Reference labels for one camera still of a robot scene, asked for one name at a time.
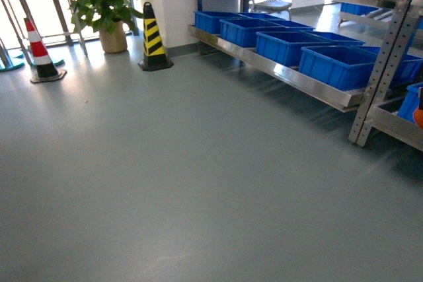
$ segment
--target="baseboard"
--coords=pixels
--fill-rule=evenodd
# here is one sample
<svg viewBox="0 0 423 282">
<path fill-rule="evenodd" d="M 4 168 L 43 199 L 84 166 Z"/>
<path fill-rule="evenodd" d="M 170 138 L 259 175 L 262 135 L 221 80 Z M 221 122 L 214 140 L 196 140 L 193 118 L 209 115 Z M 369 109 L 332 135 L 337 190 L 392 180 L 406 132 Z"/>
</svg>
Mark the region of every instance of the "baseboard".
<svg viewBox="0 0 423 282">
<path fill-rule="evenodd" d="M 173 48 L 168 48 L 167 55 L 169 57 L 175 57 L 175 56 L 195 53 L 197 51 L 198 51 L 197 43 L 192 43 L 192 44 L 186 44 L 184 46 L 175 46 Z"/>
</svg>

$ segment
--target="metal shelving rack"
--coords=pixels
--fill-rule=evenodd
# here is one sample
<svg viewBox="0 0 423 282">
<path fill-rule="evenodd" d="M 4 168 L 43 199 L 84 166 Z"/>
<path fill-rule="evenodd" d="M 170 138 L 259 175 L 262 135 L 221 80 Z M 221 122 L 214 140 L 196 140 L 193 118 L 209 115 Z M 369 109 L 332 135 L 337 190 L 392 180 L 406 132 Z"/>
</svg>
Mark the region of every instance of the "metal shelving rack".
<svg viewBox="0 0 423 282">
<path fill-rule="evenodd" d="M 254 52 L 229 43 L 215 35 L 208 34 L 189 26 L 189 32 L 199 41 L 213 46 L 257 69 L 295 87 L 303 92 L 343 111 L 357 110 L 349 139 L 353 143 L 364 145 L 373 127 L 380 129 L 413 147 L 423 150 L 423 130 L 406 120 L 398 118 L 395 113 L 388 111 L 386 102 L 389 85 L 408 49 L 408 43 L 416 32 L 423 14 L 422 0 L 334 0 L 357 5 L 393 9 L 392 21 L 389 24 L 383 45 L 373 68 L 369 84 L 366 89 L 343 92 L 325 85 L 294 69 L 280 65 Z M 241 0 L 241 9 L 246 9 L 247 0 Z M 202 10 L 202 0 L 198 0 L 198 10 Z M 391 120 L 384 120 L 378 114 L 383 112 Z M 397 128 L 400 121 L 404 128 Z"/>
</svg>

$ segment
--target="reflective stripe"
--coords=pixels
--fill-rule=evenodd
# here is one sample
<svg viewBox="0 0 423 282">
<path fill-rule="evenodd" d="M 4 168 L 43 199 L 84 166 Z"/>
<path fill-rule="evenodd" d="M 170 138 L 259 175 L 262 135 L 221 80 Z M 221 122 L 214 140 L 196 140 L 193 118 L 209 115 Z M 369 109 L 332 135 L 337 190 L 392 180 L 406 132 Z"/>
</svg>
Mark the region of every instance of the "reflective stripe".
<svg viewBox="0 0 423 282">
<path fill-rule="evenodd" d="M 34 57 L 35 65 L 45 65 L 52 63 L 52 59 L 50 59 L 50 56 L 45 55 L 41 57 Z"/>
<path fill-rule="evenodd" d="M 41 37 L 40 37 L 40 35 L 38 34 L 37 31 L 30 31 L 30 32 L 28 32 L 28 40 L 31 43 L 39 42 L 39 41 L 41 41 Z"/>
</svg>

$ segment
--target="orange and white traffic cone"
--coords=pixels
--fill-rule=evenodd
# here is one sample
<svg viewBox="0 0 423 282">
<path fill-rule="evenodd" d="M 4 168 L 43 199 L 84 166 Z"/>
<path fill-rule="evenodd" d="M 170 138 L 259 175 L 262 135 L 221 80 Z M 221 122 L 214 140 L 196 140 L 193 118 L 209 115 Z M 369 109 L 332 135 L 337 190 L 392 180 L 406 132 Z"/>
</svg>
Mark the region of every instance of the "orange and white traffic cone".
<svg viewBox="0 0 423 282">
<path fill-rule="evenodd" d="M 30 82 L 34 84 L 54 82 L 64 78 L 67 71 L 64 69 L 56 69 L 38 31 L 28 18 L 25 18 L 24 20 L 26 30 L 28 31 L 28 39 L 31 45 L 32 56 L 37 68 L 37 75 L 33 76 Z"/>
</svg>

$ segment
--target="yellow and black traffic cone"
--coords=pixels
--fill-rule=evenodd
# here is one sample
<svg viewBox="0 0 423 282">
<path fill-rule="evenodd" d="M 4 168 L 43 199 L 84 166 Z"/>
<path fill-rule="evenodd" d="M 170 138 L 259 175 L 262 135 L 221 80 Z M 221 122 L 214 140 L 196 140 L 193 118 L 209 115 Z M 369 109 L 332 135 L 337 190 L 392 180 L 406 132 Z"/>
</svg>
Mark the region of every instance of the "yellow and black traffic cone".
<svg viewBox="0 0 423 282">
<path fill-rule="evenodd" d="M 166 56 L 165 47 L 161 41 L 159 26 L 157 26 L 151 3 L 144 3 L 144 60 L 138 65 L 144 71 L 158 71 L 173 66 Z"/>
</svg>

